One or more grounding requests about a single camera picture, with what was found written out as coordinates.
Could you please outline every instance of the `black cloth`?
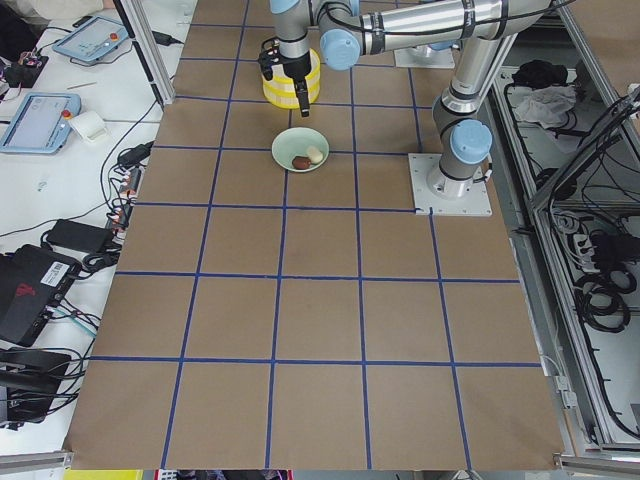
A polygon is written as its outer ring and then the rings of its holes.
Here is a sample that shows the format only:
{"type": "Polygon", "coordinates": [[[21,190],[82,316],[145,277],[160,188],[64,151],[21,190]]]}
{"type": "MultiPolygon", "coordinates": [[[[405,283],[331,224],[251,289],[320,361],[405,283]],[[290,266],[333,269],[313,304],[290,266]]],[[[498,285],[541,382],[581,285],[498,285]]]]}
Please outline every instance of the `black cloth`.
{"type": "Polygon", "coordinates": [[[525,63],[513,74],[516,85],[531,87],[534,90],[552,85],[567,84],[567,68],[564,65],[553,65],[544,60],[533,60],[525,63]]]}
{"type": "Polygon", "coordinates": [[[15,62],[22,52],[33,50],[37,41],[29,25],[9,7],[0,4],[0,57],[15,62]]]}

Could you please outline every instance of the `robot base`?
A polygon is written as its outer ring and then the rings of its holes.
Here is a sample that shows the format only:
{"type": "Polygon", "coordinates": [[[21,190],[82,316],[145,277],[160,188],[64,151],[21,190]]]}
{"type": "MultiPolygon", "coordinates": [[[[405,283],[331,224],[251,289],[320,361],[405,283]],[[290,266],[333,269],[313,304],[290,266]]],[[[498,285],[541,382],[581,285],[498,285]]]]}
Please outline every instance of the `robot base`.
{"type": "Polygon", "coordinates": [[[429,49],[426,53],[414,48],[394,50],[396,67],[407,68],[454,68],[453,53],[450,48],[445,50],[429,49]]]}
{"type": "MultiPolygon", "coordinates": [[[[427,186],[427,175],[440,161],[440,154],[409,154],[413,203],[417,215],[455,215],[469,217],[491,216],[491,204],[484,182],[474,183],[467,194],[459,199],[449,200],[437,196],[427,186]]],[[[478,167],[474,178],[482,178],[478,167]]]]}

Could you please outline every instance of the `red logo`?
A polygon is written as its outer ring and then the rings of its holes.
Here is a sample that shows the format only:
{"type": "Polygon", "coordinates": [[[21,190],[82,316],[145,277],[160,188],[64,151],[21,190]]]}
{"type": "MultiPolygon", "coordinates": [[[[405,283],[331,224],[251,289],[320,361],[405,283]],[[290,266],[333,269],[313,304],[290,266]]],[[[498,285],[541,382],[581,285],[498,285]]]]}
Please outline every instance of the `red logo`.
{"type": "Polygon", "coordinates": [[[16,297],[26,297],[27,295],[35,297],[36,291],[31,285],[27,285],[26,283],[18,285],[18,288],[16,288],[16,297]]]}

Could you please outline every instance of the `brown object in bowl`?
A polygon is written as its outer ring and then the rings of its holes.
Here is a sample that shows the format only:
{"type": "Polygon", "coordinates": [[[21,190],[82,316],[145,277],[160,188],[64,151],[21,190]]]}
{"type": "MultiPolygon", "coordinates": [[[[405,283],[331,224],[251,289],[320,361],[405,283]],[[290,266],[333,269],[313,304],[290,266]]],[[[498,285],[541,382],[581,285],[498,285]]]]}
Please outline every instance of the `brown object in bowl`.
{"type": "Polygon", "coordinates": [[[309,160],[307,157],[296,157],[293,159],[291,164],[296,170],[307,170],[309,167],[311,167],[311,160],[309,160]]]}

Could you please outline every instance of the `white cloth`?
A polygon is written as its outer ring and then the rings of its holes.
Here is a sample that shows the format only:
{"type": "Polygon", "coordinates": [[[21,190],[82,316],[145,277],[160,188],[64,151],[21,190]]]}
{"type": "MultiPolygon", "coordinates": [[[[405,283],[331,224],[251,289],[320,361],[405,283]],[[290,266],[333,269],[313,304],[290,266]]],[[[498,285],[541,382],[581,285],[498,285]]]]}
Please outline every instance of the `white cloth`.
{"type": "Polygon", "coordinates": [[[560,127],[567,122],[565,114],[575,104],[573,87],[541,88],[526,96],[513,113],[520,122],[539,123],[543,128],[560,127]]]}
{"type": "Polygon", "coordinates": [[[79,18],[102,10],[102,0],[0,0],[26,22],[47,24],[49,20],[79,18]]]}

